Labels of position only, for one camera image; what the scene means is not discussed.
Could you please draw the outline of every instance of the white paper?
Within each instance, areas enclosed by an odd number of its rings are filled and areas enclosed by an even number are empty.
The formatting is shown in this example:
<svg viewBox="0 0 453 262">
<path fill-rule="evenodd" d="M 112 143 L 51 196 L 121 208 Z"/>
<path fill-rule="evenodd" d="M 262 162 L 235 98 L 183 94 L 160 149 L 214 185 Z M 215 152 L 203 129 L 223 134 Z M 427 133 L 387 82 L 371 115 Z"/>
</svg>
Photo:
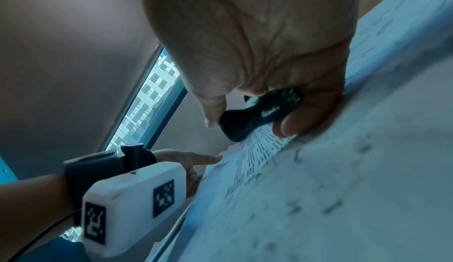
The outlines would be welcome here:
<svg viewBox="0 0 453 262">
<path fill-rule="evenodd" d="M 452 52 L 453 0 L 385 0 L 336 120 L 270 159 L 261 133 L 225 152 L 180 261 L 451 261 Z"/>
</svg>

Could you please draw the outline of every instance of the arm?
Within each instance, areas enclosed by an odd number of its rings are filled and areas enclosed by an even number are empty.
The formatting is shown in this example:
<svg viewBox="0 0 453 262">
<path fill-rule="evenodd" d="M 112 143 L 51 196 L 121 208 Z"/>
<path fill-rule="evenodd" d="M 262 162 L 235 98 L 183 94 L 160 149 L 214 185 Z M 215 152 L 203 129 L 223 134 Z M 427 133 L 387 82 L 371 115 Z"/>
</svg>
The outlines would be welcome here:
<svg viewBox="0 0 453 262">
<path fill-rule="evenodd" d="M 27 243 L 73 212 L 63 174 L 0 185 L 0 261 L 7 261 Z M 68 219 L 34 248 L 73 226 Z"/>
</svg>

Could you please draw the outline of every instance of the black and white square marker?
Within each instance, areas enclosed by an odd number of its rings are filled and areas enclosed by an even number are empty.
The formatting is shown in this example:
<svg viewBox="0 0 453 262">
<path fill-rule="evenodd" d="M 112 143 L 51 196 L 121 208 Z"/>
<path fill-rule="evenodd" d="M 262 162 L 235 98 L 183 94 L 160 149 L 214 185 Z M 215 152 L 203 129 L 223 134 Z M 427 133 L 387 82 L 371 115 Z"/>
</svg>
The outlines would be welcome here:
<svg viewBox="0 0 453 262">
<path fill-rule="evenodd" d="M 84 237 L 105 245 L 106 208 L 93 203 L 85 203 Z"/>
<path fill-rule="evenodd" d="M 153 190 L 152 216 L 157 217 L 175 203 L 175 184 L 173 180 Z"/>
</svg>

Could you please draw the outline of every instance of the human hand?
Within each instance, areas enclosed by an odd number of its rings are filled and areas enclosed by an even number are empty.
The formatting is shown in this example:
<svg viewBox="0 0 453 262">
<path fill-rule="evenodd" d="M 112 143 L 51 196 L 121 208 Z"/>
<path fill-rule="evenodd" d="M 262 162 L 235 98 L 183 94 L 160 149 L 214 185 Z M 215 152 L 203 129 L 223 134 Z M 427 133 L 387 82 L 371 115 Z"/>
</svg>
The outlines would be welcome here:
<svg viewBox="0 0 453 262">
<path fill-rule="evenodd" d="M 201 103 L 208 126 L 237 88 L 252 96 L 298 88 L 302 105 L 273 126 L 318 124 L 344 87 L 358 0 L 143 0 L 151 26 Z"/>
<path fill-rule="evenodd" d="M 194 196 L 197 192 L 198 185 L 200 184 L 197 172 L 193 169 L 193 166 L 216 164 L 222 160 L 222 156 L 214 157 L 194 152 L 184 152 L 171 149 L 159 150 L 152 153 L 156 157 L 157 162 L 171 161 L 179 162 L 183 165 L 186 171 L 187 197 Z"/>
</svg>

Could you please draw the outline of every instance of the black cable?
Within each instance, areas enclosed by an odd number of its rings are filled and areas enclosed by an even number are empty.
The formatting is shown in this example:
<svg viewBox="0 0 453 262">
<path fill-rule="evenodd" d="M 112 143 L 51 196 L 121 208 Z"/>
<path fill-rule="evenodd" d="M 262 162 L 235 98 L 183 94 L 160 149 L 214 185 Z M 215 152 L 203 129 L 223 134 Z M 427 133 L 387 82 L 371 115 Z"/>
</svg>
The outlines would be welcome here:
<svg viewBox="0 0 453 262">
<path fill-rule="evenodd" d="M 48 234 L 52 229 L 54 229 L 55 227 L 57 227 L 58 225 L 60 225 L 64 221 L 66 221 L 68 218 L 80 213 L 81 211 L 82 211 L 81 209 L 76 210 L 73 213 L 71 213 L 71 214 L 63 217 L 62 219 L 58 220 L 57 222 L 55 222 L 49 228 L 44 230 L 40 235 L 38 235 L 35 239 L 33 239 L 30 243 L 28 243 L 22 249 L 20 249 L 19 252 L 17 252 L 13 257 L 11 257 L 11 259 L 8 260 L 8 262 L 15 262 L 17 259 L 19 259 L 20 256 L 22 256 L 22 254 L 24 254 L 28 249 L 30 249 L 30 247 L 32 247 L 36 242 L 38 242 L 41 238 L 43 238 L 46 234 Z"/>
</svg>

